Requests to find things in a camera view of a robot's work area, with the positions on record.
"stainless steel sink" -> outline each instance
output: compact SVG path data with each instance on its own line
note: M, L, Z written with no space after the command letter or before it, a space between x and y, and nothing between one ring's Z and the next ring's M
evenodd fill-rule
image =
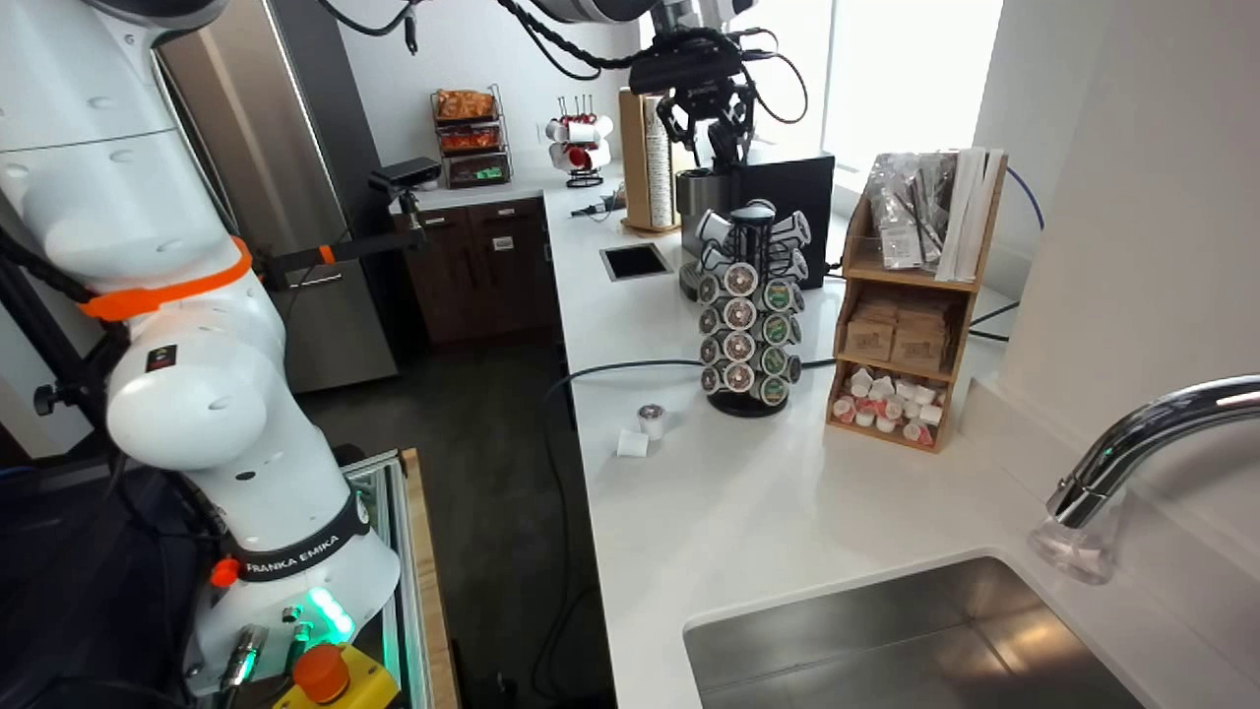
M1000 560L686 628L703 709L1143 706Z

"paper towel roll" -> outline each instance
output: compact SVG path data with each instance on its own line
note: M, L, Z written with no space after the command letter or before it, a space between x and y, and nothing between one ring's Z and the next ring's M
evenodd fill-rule
M672 144L657 116L657 95L616 95L620 116L620 160L627 160L627 229L634 232L672 232Z

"faucet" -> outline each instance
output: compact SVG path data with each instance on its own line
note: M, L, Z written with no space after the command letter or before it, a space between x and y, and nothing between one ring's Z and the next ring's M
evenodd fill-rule
M1173 391L1119 417L1081 462L1059 480L1047 506L1063 529L1081 529L1120 493L1135 467L1195 430L1260 417L1260 374L1212 379Z

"white countertop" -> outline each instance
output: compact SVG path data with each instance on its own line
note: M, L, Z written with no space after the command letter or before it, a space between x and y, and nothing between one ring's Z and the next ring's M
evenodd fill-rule
M569 371L695 358L695 305L672 278L678 234L648 241L669 275L613 283L601 246L644 242L644 234L620 232L616 217L569 217L589 202L594 191L548 191ZM837 278L805 295L804 358L830 353L837 300ZM967 371L992 371L992 362L997 350L967 346ZM1178 596L1148 589L1143 573L1143 561L1183 542L1181 534L1128 540L1135 561L1107 585L1063 578L1025 547L1051 493L1044 480L1068 473L1069 452L997 393L985 385L971 393L941 452L913 452L825 430L825 385L830 371L804 374L787 409L758 422L715 412L695 371L686 367L616 371L569 385L620 709L702 706L681 642L695 622L962 555L1013 561L1144 706L1256 706L1256 672L1225 661L1219 639L1190 628L1212 622L1183 615ZM641 462L613 456L641 401L666 405L666 438ZM1229 584L1235 596L1248 589L1248 578L1229 573Z

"stainless steel refrigerator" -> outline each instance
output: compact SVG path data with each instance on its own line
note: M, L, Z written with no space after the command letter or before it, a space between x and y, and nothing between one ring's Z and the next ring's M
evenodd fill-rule
M336 20L313 0L233 0L157 49L225 224L259 255L388 229L379 153ZM397 374L401 265L304 269L275 291L288 379L332 391Z

